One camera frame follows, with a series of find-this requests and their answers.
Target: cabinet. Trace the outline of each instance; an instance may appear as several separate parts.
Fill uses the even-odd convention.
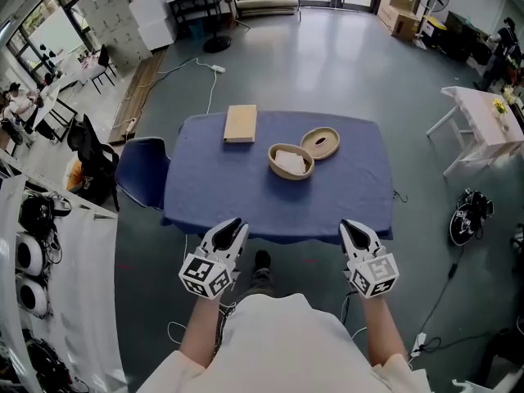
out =
[[[129,0],[80,0],[78,6],[118,71],[134,68],[151,56],[138,33]]]

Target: white shirt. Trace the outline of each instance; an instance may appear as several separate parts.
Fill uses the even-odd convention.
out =
[[[9,101],[9,107],[11,110],[16,113],[20,108],[23,111],[20,114],[17,114],[24,122],[27,121],[30,116],[33,114],[34,109],[31,109],[32,107],[36,108],[32,101],[27,97],[27,92],[25,90],[19,90],[18,96],[13,97],[11,95],[11,100]]]
[[[401,355],[372,368],[332,314],[301,294],[248,296],[224,327],[208,368],[175,351],[138,393],[430,393],[426,371]]]

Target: power strip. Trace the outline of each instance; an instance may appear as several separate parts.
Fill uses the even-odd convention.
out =
[[[220,73],[220,74],[226,72],[226,69],[225,69],[225,68],[221,67],[220,65],[216,65],[216,64],[213,64],[213,65],[211,66],[211,69],[212,69],[213,71],[216,71],[217,73]]]
[[[131,122],[129,122],[128,128],[125,129],[125,133],[129,134],[131,131],[134,130],[134,127],[137,125],[137,119],[133,118]]]
[[[413,344],[413,349],[411,350],[411,354],[409,354],[412,358],[418,357],[420,355],[420,351],[418,349],[420,348],[420,345],[424,345],[425,341],[426,341],[426,333],[420,332],[417,335],[417,339],[415,343]]]

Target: black office chair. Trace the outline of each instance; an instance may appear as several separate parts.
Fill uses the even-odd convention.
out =
[[[103,86],[102,80],[100,79],[101,75],[105,75],[107,79],[110,81],[110,83],[113,86],[115,86],[110,77],[107,75],[108,68],[111,71],[111,73],[113,73],[113,75],[116,77],[115,72],[113,71],[113,69],[111,69],[111,66],[109,65],[109,53],[107,52],[107,47],[105,45],[102,45],[102,47],[100,48],[100,54],[98,55],[98,65],[93,69],[93,73],[91,74],[90,78],[98,93],[100,93],[100,89],[95,83],[95,79],[98,79],[100,84]]]
[[[117,211],[120,210],[116,196],[115,171],[119,156],[107,144],[101,144],[87,115],[84,121],[75,121],[67,135],[67,145],[78,152],[82,162],[82,172],[86,178],[78,187],[71,190],[79,197],[98,206],[111,194]]]

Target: gray floor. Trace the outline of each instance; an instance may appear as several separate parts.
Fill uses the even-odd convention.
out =
[[[181,41],[169,49],[162,70],[197,54],[201,62],[226,68],[213,94],[211,112],[229,105],[256,104],[260,110],[317,111],[374,120],[386,142],[395,188],[409,202],[395,201],[395,253],[400,280],[388,296],[407,348],[433,306],[459,250],[449,247],[446,229],[454,202],[465,187],[483,191],[495,203],[495,217],[481,241],[466,246],[462,263],[440,307],[426,328],[444,343],[509,326],[514,319],[517,279],[508,244],[515,223],[524,218],[522,158],[489,169],[442,171],[459,153],[452,131],[441,128],[433,139],[426,130],[453,105],[440,94],[445,86],[471,87],[472,70],[434,52],[424,52],[388,36],[375,16],[304,9],[297,16],[249,20],[253,29],[232,32],[233,45],[216,55]],[[172,151],[178,128],[190,115],[204,114],[213,74],[194,63],[174,72],[151,91],[138,136],[160,136]],[[169,321],[186,323],[194,297],[178,281],[184,237],[159,225],[160,213],[143,210],[123,196],[116,250],[115,291],[120,353],[130,390],[135,391],[176,349],[166,334]],[[189,237],[188,249],[198,240]],[[248,283],[254,253],[273,256],[283,295],[303,292],[311,305],[340,314],[348,286],[340,248],[320,242],[279,246],[248,243],[239,267],[245,273],[235,289]],[[234,299],[228,294],[226,301]],[[352,334],[364,325],[357,299],[346,324]],[[182,332],[172,331],[172,336]],[[365,335],[357,337],[362,350]],[[486,339],[469,341],[413,362],[425,368],[434,391],[452,391],[477,366]]]

